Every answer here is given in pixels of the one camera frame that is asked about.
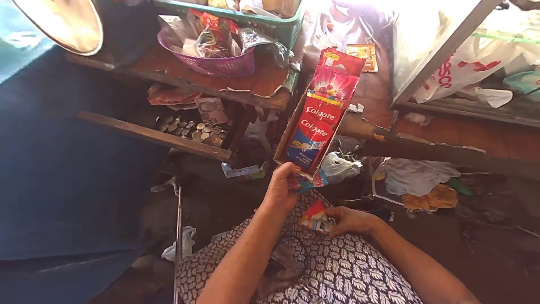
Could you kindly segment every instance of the yellow cloth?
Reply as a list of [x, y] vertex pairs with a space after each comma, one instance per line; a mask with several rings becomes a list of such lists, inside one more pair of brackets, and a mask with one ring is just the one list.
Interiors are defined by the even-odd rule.
[[435, 208], [454, 208], [457, 204], [456, 190], [445, 184], [436, 185], [427, 195], [403, 194], [403, 206], [411, 210], [433, 210]]

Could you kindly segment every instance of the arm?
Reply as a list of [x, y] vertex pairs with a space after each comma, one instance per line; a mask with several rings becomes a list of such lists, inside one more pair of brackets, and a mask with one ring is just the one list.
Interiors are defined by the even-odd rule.
[[480, 304], [452, 273], [377, 216], [346, 207], [328, 209], [327, 215], [338, 222], [330, 236], [344, 232], [369, 235], [425, 304]]
[[261, 206], [234, 246], [206, 282], [197, 303], [248, 303], [279, 236], [279, 229], [296, 204], [287, 176], [300, 168], [285, 163], [274, 171]]

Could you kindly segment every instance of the hand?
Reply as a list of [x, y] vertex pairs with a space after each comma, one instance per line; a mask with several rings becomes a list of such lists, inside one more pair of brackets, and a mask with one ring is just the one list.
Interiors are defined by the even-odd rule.
[[335, 237], [345, 232], [369, 234], [375, 227], [384, 224], [384, 221], [371, 213], [353, 210], [347, 207], [326, 209], [326, 216], [336, 220], [337, 225], [330, 231], [330, 237]]
[[299, 172], [300, 167], [295, 166], [292, 162], [286, 162], [278, 166], [274, 170], [262, 205], [283, 208], [286, 213], [291, 211], [296, 204], [298, 194], [289, 191], [287, 177], [290, 174], [296, 175]]

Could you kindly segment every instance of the patterned dress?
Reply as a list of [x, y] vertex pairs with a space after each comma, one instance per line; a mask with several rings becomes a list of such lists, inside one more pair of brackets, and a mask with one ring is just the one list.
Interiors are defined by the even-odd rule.
[[[282, 236], [289, 236], [280, 241], [293, 253], [299, 267], [304, 269], [303, 276], [294, 285], [267, 298], [258, 299], [258, 302], [422, 303], [396, 268], [362, 237], [347, 233], [330, 239], [298, 229], [297, 223], [303, 211], [318, 199], [323, 201], [325, 207], [330, 207], [328, 201], [314, 190], [300, 195], [280, 232]], [[228, 234], [208, 244], [179, 267], [179, 297], [184, 303], [195, 303], [206, 280], [250, 220], [247, 219]]]

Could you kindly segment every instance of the plastic basket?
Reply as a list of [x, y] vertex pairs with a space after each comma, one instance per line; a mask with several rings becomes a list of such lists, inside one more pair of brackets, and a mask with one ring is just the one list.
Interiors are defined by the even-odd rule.
[[165, 32], [163, 30], [159, 31], [159, 44], [182, 60], [192, 70], [201, 74], [215, 77], [241, 78], [255, 72], [255, 58], [253, 56], [255, 48], [250, 48], [243, 55], [231, 58], [201, 58], [171, 50], [164, 37]]
[[218, 9], [207, 5], [193, 4], [178, 0], [154, 0], [154, 4], [158, 7], [160, 12], [177, 15], [185, 14], [189, 9], [195, 9], [235, 21], [239, 27], [257, 28], [264, 34], [277, 38], [278, 41], [289, 50], [292, 50], [296, 38], [298, 37], [298, 33], [300, 32], [300, 28], [302, 27], [304, 17], [304, 11], [302, 10], [303, 3], [304, 1], [302, 0], [294, 17], [281, 19], [245, 14], [238, 11]]

